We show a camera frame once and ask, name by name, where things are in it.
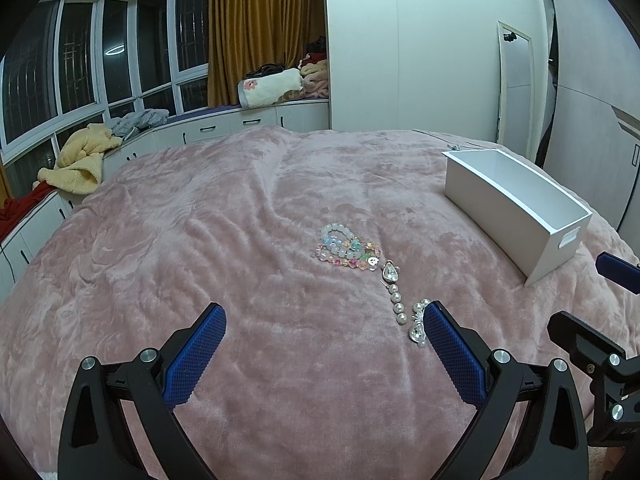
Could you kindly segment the white rectangular storage box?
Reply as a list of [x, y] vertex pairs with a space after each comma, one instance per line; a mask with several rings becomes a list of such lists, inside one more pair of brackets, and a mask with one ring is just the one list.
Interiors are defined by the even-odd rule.
[[527, 286], [574, 257], [592, 218], [577, 198], [495, 148], [444, 156], [445, 195], [502, 249]]

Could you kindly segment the white framed standing mirror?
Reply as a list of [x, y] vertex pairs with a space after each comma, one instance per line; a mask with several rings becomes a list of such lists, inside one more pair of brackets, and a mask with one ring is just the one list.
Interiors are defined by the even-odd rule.
[[525, 156], [533, 129], [534, 58], [530, 38], [498, 23], [500, 88], [497, 142]]

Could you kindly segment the white window bench cabinets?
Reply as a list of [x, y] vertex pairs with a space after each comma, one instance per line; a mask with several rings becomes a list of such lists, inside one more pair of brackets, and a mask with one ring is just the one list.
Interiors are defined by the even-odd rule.
[[[220, 112], [202, 110], [178, 117], [109, 151], [103, 162], [103, 177], [113, 177], [128, 162], [147, 154], [181, 145], [219, 141], [244, 129], [261, 126], [280, 126], [294, 132], [326, 130], [330, 126], [329, 101], [301, 100], [262, 108], [231, 107]], [[50, 191], [2, 240], [2, 298], [9, 296], [32, 259], [81, 202], [80, 195]]]

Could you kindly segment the red cloth on bench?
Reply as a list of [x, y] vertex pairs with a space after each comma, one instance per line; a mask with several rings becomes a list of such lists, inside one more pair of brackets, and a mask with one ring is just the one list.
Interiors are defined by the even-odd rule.
[[7, 198], [0, 210], [0, 240], [3, 242], [20, 221], [53, 191], [54, 187], [47, 182], [39, 182], [24, 197]]

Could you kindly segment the yellow blanket on bench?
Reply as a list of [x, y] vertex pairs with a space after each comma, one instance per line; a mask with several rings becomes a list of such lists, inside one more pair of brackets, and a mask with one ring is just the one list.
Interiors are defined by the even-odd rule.
[[90, 124], [66, 141], [52, 169], [38, 170], [37, 181], [74, 195], [89, 195], [103, 181], [106, 152], [119, 148], [122, 138], [103, 124]]

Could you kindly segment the pink plush bed blanket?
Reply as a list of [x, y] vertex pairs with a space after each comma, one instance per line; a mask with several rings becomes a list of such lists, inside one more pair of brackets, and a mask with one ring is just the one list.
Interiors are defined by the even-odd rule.
[[440, 300], [519, 361], [560, 355], [567, 310], [639, 350], [639, 299], [597, 274], [634, 252], [593, 217], [536, 284], [445, 196], [456, 136], [246, 130], [128, 162], [48, 240], [1, 308], [1, 414], [36, 469], [56, 467], [85, 356], [128, 361], [211, 303], [224, 340], [177, 416], [221, 479], [426, 479], [473, 416], [377, 273], [316, 258], [331, 222], [399, 266], [407, 306]]

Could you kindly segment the white wardrobe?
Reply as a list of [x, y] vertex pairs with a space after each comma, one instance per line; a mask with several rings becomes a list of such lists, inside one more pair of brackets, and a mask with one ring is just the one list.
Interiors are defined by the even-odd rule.
[[547, 96], [542, 0], [326, 0], [332, 128], [497, 141], [502, 26], [529, 41], [521, 153], [535, 158]]

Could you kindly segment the grey clothes pile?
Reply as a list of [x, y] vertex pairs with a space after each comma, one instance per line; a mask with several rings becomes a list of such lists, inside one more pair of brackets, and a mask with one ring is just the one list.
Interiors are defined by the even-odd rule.
[[111, 129], [113, 136], [127, 139], [136, 133], [165, 125], [169, 118], [169, 110], [149, 108], [141, 112], [130, 112], [122, 118], [111, 118], [105, 125]]

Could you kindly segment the pink beige clothes pile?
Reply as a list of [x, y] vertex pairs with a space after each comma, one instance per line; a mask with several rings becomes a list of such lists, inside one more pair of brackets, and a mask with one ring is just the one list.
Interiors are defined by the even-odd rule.
[[299, 62], [298, 69], [303, 79], [303, 94], [307, 99], [329, 97], [329, 66], [325, 53], [307, 53]]

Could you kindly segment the white floral rolled blanket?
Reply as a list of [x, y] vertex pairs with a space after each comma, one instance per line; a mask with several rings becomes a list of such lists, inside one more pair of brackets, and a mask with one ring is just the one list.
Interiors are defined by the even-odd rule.
[[286, 94], [303, 90], [303, 78], [297, 68], [277, 74], [247, 78], [238, 83], [238, 96], [243, 108], [259, 108], [276, 104]]

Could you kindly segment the mustard yellow curtain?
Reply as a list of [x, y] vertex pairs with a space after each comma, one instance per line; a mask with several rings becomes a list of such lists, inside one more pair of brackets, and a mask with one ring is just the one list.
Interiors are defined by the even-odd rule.
[[208, 105], [238, 104], [246, 74], [296, 65], [325, 33], [323, 0], [208, 0]]

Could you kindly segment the large window frame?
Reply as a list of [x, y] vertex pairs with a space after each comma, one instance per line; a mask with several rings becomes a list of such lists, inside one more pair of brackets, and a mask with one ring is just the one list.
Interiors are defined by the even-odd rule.
[[208, 0], [38, 0], [1, 59], [1, 195], [92, 122], [205, 108], [207, 35]]

